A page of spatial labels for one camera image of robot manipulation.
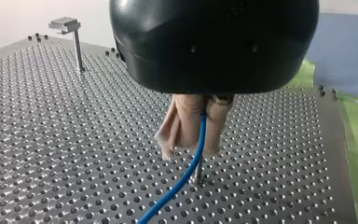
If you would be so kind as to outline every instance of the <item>blue wire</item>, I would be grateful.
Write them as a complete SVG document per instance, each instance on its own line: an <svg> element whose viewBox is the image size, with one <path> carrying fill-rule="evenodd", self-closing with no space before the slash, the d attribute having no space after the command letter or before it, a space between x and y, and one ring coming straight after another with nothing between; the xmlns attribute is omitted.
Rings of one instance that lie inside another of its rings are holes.
<svg viewBox="0 0 358 224"><path fill-rule="evenodd" d="M199 140L199 148L196 151L196 154L194 155L194 159L190 164L190 167L187 169L185 174L182 176L182 178L176 183L175 186L164 196L162 197L153 207L151 207L139 220L139 224L146 224L158 211L162 208L167 202L170 201L170 199L173 198L173 196L179 192L179 190L185 185L185 183L188 181L188 179L193 174L194 170L196 169L197 165L199 164L203 146L205 143L205 132L206 132L206 116L205 113L202 113L201 115L201 125L200 125L200 140Z"/></svg>

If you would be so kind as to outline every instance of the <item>perforated metal table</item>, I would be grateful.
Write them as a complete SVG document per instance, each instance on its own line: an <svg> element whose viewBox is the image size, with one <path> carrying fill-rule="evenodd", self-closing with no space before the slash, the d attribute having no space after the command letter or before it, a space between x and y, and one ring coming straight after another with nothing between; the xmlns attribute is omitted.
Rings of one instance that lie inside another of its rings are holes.
<svg viewBox="0 0 358 224"><path fill-rule="evenodd" d="M0 223L136 223L192 155L162 161L170 103L111 49L41 36L0 49ZM150 223L355 223L337 103L327 92L239 95L204 182Z"/></svg>

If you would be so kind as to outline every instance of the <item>tan fabric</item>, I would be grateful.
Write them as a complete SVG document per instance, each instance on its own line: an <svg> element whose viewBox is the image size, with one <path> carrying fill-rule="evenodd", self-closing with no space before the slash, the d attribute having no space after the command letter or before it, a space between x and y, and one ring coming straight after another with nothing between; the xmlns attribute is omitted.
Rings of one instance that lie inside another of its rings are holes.
<svg viewBox="0 0 358 224"><path fill-rule="evenodd" d="M204 155L219 151L220 135L225 127L230 105L220 105L202 95L174 94L165 120L155 135L161 146L162 159L172 157L175 148L194 150L200 134L200 114L206 111L206 137Z"/></svg>

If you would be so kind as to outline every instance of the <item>black plastic housing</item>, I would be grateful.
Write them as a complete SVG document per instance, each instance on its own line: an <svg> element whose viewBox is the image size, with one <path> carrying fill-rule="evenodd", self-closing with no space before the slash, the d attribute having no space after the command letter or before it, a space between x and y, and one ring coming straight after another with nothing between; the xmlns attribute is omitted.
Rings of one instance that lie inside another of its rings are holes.
<svg viewBox="0 0 358 224"><path fill-rule="evenodd" d="M141 85L171 93L272 91L298 71L317 0L111 0L117 48Z"/></svg>

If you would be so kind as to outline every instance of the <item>metal post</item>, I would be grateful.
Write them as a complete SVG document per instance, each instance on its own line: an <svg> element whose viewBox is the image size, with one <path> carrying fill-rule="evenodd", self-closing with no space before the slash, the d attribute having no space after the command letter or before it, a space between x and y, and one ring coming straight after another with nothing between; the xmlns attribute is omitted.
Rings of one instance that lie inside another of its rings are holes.
<svg viewBox="0 0 358 224"><path fill-rule="evenodd" d="M75 54L76 54L76 63L79 71L83 71L83 63L81 61L81 50L79 42L79 33L77 30L74 31L74 42L75 42Z"/></svg>
<svg viewBox="0 0 358 224"><path fill-rule="evenodd" d="M199 164L197 165L196 172L194 172L194 176L192 177L193 184L202 183L202 160L203 160L203 157L201 156Z"/></svg>
<svg viewBox="0 0 358 224"><path fill-rule="evenodd" d="M75 55L76 55L76 63L77 69L80 72L84 71L83 62L81 60L81 49L80 49L80 41L79 41L79 32L80 22L77 19L62 17L57 20L51 21L48 25L49 28L57 30L60 35L67 35L69 33L74 33L74 42L75 42Z"/></svg>

